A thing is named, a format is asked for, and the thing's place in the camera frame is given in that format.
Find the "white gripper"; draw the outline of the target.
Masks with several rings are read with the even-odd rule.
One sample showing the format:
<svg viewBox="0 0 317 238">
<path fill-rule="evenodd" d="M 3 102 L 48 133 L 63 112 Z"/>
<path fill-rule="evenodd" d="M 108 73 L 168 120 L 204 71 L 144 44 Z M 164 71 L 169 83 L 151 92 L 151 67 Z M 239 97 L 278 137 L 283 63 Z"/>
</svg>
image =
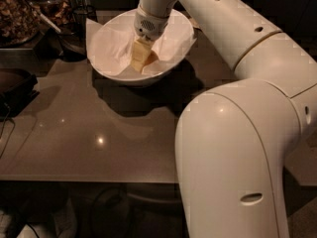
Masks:
<svg viewBox="0 0 317 238">
<path fill-rule="evenodd" d="M 134 29 L 140 37 L 132 45 L 131 67 L 142 72 L 143 68 L 152 62 L 153 42 L 158 40 L 167 26 L 168 18 L 160 18 L 150 15 L 141 7 L 135 13 Z"/>
</svg>

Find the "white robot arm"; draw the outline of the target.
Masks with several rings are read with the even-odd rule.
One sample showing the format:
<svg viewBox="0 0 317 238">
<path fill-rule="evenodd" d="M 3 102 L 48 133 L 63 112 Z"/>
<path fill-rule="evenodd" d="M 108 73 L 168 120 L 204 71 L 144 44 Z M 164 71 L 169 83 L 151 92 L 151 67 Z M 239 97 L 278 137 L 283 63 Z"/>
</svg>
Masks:
<svg viewBox="0 0 317 238">
<path fill-rule="evenodd" d="M 179 117 L 175 159 L 190 238 L 289 238 L 285 157 L 317 122 L 317 65 L 241 0 L 140 0 L 137 33 L 163 33 L 180 2 L 236 76 Z"/>
</svg>

